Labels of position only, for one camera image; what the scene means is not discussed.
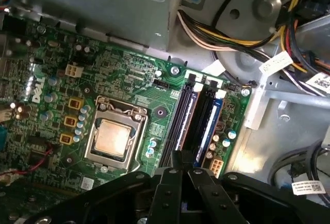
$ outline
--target motherboard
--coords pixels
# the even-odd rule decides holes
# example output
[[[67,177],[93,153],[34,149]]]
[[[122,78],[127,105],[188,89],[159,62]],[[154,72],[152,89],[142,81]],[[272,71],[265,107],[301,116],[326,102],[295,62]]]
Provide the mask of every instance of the motherboard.
[[[73,196],[152,175],[182,149],[223,172],[251,89],[8,15],[0,44],[0,195],[21,184]]]

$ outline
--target green circuit board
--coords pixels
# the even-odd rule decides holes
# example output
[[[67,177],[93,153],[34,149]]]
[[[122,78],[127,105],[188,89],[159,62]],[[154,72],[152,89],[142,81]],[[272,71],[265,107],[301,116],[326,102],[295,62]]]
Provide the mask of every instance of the green circuit board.
[[[19,23],[16,28],[20,29],[9,28],[14,22]],[[136,148],[137,160],[132,160],[129,171],[137,168],[152,175],[185,84],[185,66],[30,20],[11,19],[4,22],[4,30],[12,39],[12,43],[7,44],[12,54],[6,58],[3,72],[0,71],[0,103],[19,101],[30,106],[31,111],[29,116],[20,118],[16,118],[14,111],[11,120],[4,122],[8,134],[5,148],[0,151],[0,171],[26,170],[35,165],[47,151],[47,147],[34,140],[41,137],[52,144],[53,151],[37,170],[24,176],[25,182],[81,193],[126,173],[122,169],[104,172],[101,165],[84,157],[96,111],[95,100],[102,95],[147,110],[148,121],[141,136],[141,147]],[[15,41],[17,34],[24,43]],[[37,46],[27,47],[26,40]],[[78,67],[83,66],[81,77],[65,75],[67,64],[73,62]],[[171,73],[174,66],[179,70],[175,75]],[[155,75],[159,72],[161,83],[155,84]],[[59,80],[55,86],[49,84],[52,77]],[[219,119],[224,125],[216,128],[216,134],[222,137],[228,128],[238,133],[249,96],[243,97],[241,88],[229,81],[220,81],[221,88],[228,91]],[[51,102],[45,101],[47,94],[52,94]],[[85,116],[84,136],[79,142],[64,145],[59,143],[61,135],[75,136],[76,129],[64,125],[65,117],[78,118],[81,114],[80,110],[69,107],[72,98],[79,99],[90,110]],[[159,108],[165,110],[162,117],[157,115]],[[41,116],[46,112],[51,112],[52,117],[45,121]],[[151,155],[147,153],[150,140],[157,142]],[[235,140],[228,148],[223,148],[221,142],[217,143],[215,155],[225,158],[226,163],[234,144]]]

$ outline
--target ram slot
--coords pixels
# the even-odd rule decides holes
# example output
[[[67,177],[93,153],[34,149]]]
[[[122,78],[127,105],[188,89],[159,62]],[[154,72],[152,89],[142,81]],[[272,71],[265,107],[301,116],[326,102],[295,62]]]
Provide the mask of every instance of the ram slot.
[[[211,116],[207,123],[206,130],[202,138],[202,143],[195,157],[195,162],[194,162],[195,167],[201,167],[204,163],[205,154],[212,141],[212,136],[216,129],[216,125],[218,123],[218,119],[221,114],[223,103],[224,103],[224,99],[215,99],[213,102]]]
[[[180,127],[185,120],[185,115],[189,110],[190,100],[193,98],[196,76],[189,75],[187,83],[184,85],[181,95],[176,106],[175,114],[172,119],[171,127],[167,135],[165,148],[159,160],[159,167],[164,167],[169,164],[171,152],[175,149],[178,137],[180,136]]]
[[[204,85],[190,122],[183,149],[194,151],[195,156],[197,155],[198,148],[202,142],[207,123],[210,120],[216,91],[217,83],[215,81],[211,81],[210,85]]]

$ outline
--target wire bundle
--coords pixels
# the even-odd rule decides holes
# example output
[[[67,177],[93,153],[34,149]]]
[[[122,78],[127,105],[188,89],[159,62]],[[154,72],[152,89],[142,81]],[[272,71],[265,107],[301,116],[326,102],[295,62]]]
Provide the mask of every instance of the wire bundle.
[[[322,149],[322,140],[314,142],[311,146],[296,149],[280,156],[273,164],[268,174],[267,182],[276,186],[275,174],[281,168],[292,165],[293,163],[304,163],[308,180],[320,180],[317,169],[318,156],[327,152]],[[330,207],[330,196],[328,194],[318,194],[327,207]]]
[[[266,43],[274,40],[278,36],[280,36],[281,46],[284,45],[284,41],[289,45],[284,46],[284,49],[290,48],[288,51],[289,54],[291,53],[291,50],[294,52],[294,55],[297,54],[297,48],[296,41],[295,41],[295,28],[297,26],[297,21],[290,19],[290,23],[288,25],[284,25],[278,29],[277,32],[270,35],[268,38],[262,40],[262,41],[247,41],[247,40],[238,40],[233,39],[224,34],[223,32],[216,29],[217,22],[222,14],[222,12],[225,10],[226,6],[231,0],[225,0],[225,2],[221,5],[219,10],[217,11],[216,15],[214,16],[214,19],[211,23],[211,26],[208,26],[206,24],[203,24],[201,22],[198,22],[188,16],[183,10],[178,11],[178,18],[181,22],[181,25],[186,32],[186,34],[193,40],[197,45],[200,47],[210,50],[211,55],[214,60],[218,60],[217,51],[240,51],[242,53],[246,53],[258,61],[264,63],[267,60],[270,59],[269,56],[267,56],[265,53],[256,50],[257,47],[263,46]],[[293,14],[294,8],[297,6],[300,0],[292,0],[290,3],[290,6],[288,8],[288,11],[291,12],[290,14]],[[321,61],[316,61],[317,64],[324,67],[324,70],[329,70],[330,65],[327,65]],[[302,63],[293,63],[292,66],[296,68],[298,71],[303,73],[316,73],[316,71],[311,71],[312,67],[308,68],[306,65]],[[324,94],[320,93],[313,87],[307,85],[306,83],[299,81],[295,75],[295,72],[291,72],[291,69],[289,67],[282,70],[282,73],[280,75],[286,79],[291,81],[294,85],[297,86],[301,91],[309,94],[309,95],[316,95],[316,96],[325,96]],[[238,78],[234,77],[232,74],[230,74],[228,71],[224,72],[224,75],[227,79],[229,79],[231,82],[240,85],[241,87],[246,86],[245,84],[239,82]]]

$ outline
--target white label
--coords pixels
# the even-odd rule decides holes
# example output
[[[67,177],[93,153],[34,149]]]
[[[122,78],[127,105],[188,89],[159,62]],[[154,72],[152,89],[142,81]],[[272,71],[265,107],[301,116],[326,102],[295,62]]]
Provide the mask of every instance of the white label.
[[[26,221],[26,219],[24,219],[24,218],[19,218],[19,219],[17,219],[17,221],[15,221],[14,224],[24,224],[25,221]]]
[[[269,59],[267,62],[263,63],[259,67],[259,70],[264,75],[271,76],[292,63],[293,61],[290,55],[286,51],[283,51]]]
[[[300,181],[292,183],[293,193],[297,196],[307,194],[325,194],[321,181]]]
[[[214,61],[212,64],[207,66],[202,70],[203,73],[212,75],[212,76],[220,76],[222,73],[226,71],[225,67],[219,60]]]
[[[314,88],[330,93],[330,76],[324,73],[314,75],[306,83]]]
[[[93,184],[94,184],[94,180],[93,179],[84,177],[82,179],[82,183],[81,183],[81,187],[80,188],[86,189],[86,190],[89,191],[90,189],[93,189]]]

